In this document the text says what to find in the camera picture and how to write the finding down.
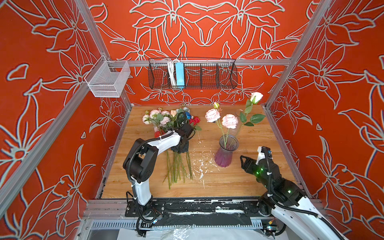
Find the wooden table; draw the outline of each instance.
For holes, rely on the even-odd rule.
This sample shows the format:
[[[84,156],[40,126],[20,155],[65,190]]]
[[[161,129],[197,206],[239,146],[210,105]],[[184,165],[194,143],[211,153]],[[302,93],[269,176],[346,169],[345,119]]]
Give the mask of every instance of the wooden table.
[[[122,164],[136,139],[154,137],[153,125],[145,125],[142,122],[142,116],[145,110],[158,107],[135,106],[132,108],[102,198],[122,199],[126,197],[126,191],[132,191],[131,183],[127,179]],[[180,106],[160,107],[164,110],[172,110]],[[229,113],[235,115],[235,112],[241,107],[222,106],[221,116]],[[258,146],[270,147],[273,161],[279,165],[282,176],[296,182],[266,118],[254,127],[242,127],[237,136],[240,145],[233,153],[232,163],[228,167],[222,168],[218,167],[214,161],[214,154],[219,148],[218,140],[222,136],[221,130],[215,123],[206,122],[204,117],[206,111],[212,106],[189,106],[189,108],[192,115],[201,119],[199,126],[202,128],[202,131],[198,131],[189,143],[193,180],[186,179],[185,183],[183,180],[179,180],[176,184],[172,184],[169,190],[168,180],[163,182],[167,174],[166,152],[161,153],[157,157],[154,172],[149,179],[153,197],[261,196],[266,192],[265,187],[256,182],[255,176],[245,173],[240,164],[240,155],[256,159]],[[255,113],[263,114],[261,106],[253,107],[251,114]],[[230,134],[234,135],[235,131],[235,129],[231,129]],[[172,152],[169,151],[169,153],[171,161],[173,161]],[[185,154],[182,156],[184,165],[187,167]]]

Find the glass vase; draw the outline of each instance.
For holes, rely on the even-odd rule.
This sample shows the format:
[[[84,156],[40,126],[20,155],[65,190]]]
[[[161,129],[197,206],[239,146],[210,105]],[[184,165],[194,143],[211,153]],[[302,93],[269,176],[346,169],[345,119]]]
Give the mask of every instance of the glass vase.
[[[239,147],[239,141],[235,136],[228,135],[227,143],[225,143],[224,136],[219,140],[220,148],[215,154],[215,162],[220,167],[228,167],[232,162],[232,153]]]

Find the floral wallpaper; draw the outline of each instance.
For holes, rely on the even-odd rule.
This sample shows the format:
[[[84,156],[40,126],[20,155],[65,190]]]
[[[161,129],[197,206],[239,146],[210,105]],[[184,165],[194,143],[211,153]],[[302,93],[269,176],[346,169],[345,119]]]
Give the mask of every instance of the floral wallpaper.
[[[114,60],[166,57],[284,59],[292,55],[319,0],[87,0]],[[151,90],[145,67],[131,68],[126,92],[139,105],[243,104],[263,86],[267,99],[282,66],[238,67],[230,90]]]
[[[2,1],[0,19],[2,187],[100,54],[73,0]],[[126,112],[122,99],[88,93],[0,220],[0,239],[73,238]]]
[[[349,239],[384,238],[384,3],[335,0],[271,112],[314,197]]]

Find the blue flower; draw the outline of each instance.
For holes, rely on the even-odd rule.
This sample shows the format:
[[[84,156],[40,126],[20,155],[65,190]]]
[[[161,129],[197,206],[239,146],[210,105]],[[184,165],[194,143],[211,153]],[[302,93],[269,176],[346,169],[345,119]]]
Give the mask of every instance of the blue flower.
[[[187,115],[187,119],[191,119],[191,114],[189,112],[185,112],[185,114]]]

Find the coiled white cable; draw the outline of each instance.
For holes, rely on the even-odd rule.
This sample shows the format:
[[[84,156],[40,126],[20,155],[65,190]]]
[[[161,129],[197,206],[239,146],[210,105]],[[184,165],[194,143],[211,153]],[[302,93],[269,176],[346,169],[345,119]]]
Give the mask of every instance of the coiled white cable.
[[[174,63],[176,63],[176,62],[180,62],[180,61],[178,59],[175,59],[173,61],[171,59],[167,60],[168,73],[169,73],[170,83],[172,84],[172,86],[177,86],[177,83],[176,83],[176,80],[174,77],[174,72],[175,72]]]

